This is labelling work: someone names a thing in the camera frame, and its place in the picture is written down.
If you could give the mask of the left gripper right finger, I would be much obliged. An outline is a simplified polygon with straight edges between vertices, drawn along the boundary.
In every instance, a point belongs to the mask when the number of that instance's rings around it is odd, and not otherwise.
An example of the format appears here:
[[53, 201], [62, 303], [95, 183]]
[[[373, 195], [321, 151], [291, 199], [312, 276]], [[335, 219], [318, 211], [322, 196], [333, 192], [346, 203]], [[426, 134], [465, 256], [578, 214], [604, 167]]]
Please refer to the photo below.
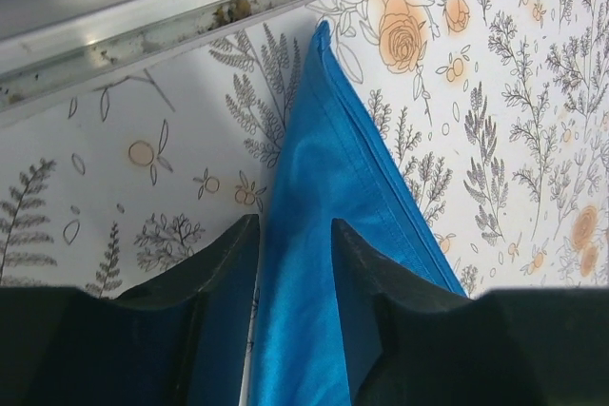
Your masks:
[[499, 289], [469, 299], [331, 228], [355, 405], [604, 405], [608, 292]]

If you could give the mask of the blue cloth napkin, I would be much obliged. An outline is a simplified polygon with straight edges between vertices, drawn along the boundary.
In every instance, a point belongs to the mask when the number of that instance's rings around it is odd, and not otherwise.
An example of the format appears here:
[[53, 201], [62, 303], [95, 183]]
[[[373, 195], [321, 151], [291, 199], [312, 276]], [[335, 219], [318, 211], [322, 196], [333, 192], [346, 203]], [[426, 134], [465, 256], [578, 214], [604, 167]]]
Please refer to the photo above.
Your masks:
[[379, 130], [315, 30], [265, 213], [260, 296], [250, 359], [252, 405], [350, 401], [331, 259], [331, 224], [451, 292], [462, 286]]

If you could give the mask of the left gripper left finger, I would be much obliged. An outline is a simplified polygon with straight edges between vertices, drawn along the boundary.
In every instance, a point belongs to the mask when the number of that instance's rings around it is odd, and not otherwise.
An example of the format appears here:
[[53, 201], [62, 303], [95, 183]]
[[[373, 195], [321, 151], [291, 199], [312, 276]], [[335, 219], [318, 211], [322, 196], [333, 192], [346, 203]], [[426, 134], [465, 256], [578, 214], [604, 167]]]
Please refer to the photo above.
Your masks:
[[235, 405], [240, 400], [260, 223], [119, 297], [72, 287], [1, 291], [5, 405]]

